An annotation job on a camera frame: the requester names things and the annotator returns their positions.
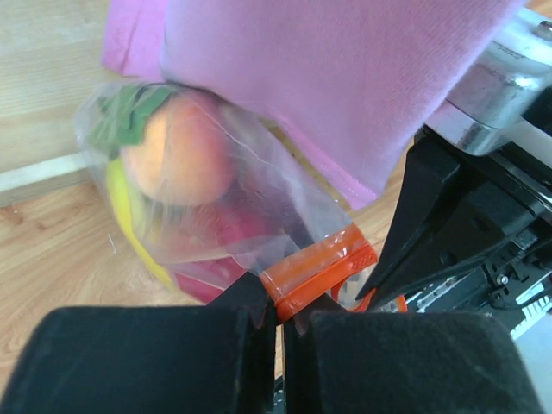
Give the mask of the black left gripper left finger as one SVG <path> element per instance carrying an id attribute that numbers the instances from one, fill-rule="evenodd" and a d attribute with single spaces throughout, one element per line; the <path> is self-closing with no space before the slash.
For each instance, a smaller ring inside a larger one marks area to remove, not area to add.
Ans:
<path id="1" fill-rule="evenodd" d="M 276 316 L 252 274 L 204 306 L 63 307 L 36 326 L 4 413 L 264 413 Z"/>

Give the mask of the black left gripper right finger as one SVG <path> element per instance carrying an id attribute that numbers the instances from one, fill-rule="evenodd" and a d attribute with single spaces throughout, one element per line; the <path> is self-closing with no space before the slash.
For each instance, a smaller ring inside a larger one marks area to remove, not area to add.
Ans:
<path id="1" fill-rule="evenodd" d="M 284 329 L 288 413 L 540 413 L 507 329 L 476 313 L 344 310 L 322 297 Z"/>

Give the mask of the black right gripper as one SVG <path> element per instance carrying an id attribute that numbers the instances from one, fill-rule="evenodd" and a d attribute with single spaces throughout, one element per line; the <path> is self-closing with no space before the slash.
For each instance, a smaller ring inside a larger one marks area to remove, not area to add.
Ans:
<path id="1" fill-rule="evenodd" d="M 495 286 L 551 276 L 550 193 L 550 168 L 520 146 L 477 157 L 423 128 L 379 263 L 357 297 L 406 298 L 472 273 Z"/>

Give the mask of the clear zip top bag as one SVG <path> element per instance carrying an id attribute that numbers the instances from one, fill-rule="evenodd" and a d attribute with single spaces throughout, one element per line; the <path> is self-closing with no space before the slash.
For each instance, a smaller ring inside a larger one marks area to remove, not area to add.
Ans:
<path id="1" fill-rule="evenodd" d="M 252 273 L 289 320 L 323 295 L 350 311 L 378 256 L 255 116 L 168 83 L 101 86 L 78 143 L 128 241 L 163 283 L 210 302 Z"/>

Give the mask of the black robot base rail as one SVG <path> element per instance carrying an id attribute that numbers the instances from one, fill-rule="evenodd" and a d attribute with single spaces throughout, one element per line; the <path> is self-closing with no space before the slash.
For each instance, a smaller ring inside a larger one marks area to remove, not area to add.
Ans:
<path id="1" fill-rule="evenodd" d="M 406 297 L 410 312 L 465 311 L 499 320 L 517 340 L 551 310 L 551 276 L 538 272 L 520 281 L 511 278 L 495 286 L 486 276 L 472 273 L 451 277 Z"/>

